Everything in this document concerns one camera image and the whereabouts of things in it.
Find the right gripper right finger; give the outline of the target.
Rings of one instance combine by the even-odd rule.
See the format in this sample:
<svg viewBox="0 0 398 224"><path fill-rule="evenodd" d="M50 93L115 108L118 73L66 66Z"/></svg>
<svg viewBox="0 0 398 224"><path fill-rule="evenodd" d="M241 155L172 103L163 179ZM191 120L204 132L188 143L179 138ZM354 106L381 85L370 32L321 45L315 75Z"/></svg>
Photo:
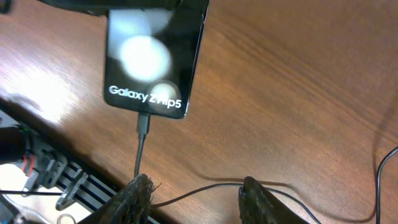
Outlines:
<svg viewBox="0 0 398 224"><path fill-rule="evenodd" d="M242 224L307 224L253 177L244 178L238 190Z"/></svg>

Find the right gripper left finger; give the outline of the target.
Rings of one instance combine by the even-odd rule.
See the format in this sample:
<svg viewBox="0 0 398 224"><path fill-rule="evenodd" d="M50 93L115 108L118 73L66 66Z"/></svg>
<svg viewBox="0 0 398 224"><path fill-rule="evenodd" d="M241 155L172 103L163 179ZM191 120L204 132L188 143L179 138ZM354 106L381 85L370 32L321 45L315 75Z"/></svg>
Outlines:
<svg viewBox="0 0 398 224"><path fill-rule="evenodd" d="M78 224L145 224L148 222L153 182L139 174L113 198Z"/></svg>

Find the black Galaxy flip smartphone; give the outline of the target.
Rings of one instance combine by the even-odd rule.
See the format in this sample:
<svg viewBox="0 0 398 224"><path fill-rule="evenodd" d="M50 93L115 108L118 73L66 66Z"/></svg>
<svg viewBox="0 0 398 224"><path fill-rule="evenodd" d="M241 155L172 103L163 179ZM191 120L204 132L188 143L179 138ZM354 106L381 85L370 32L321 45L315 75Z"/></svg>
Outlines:
<svg viewBox="0 0 398 224"><path fill-rule="evenodd" d="M205 12L117 9L108 16L103 96L125 110L183 119Z"/></svg>

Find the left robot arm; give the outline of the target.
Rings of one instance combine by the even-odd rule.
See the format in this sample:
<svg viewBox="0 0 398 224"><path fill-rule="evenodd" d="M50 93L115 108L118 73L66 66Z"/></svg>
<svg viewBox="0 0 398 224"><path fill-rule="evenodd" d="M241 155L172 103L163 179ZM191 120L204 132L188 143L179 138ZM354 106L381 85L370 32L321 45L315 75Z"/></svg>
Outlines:
<svg viewBox="0 0 398 224"><path fill-rule="evenodd" d="M39 0L52 7L92 16L103 16L113 9L198 9L204 11L209 0Z"/></svg>

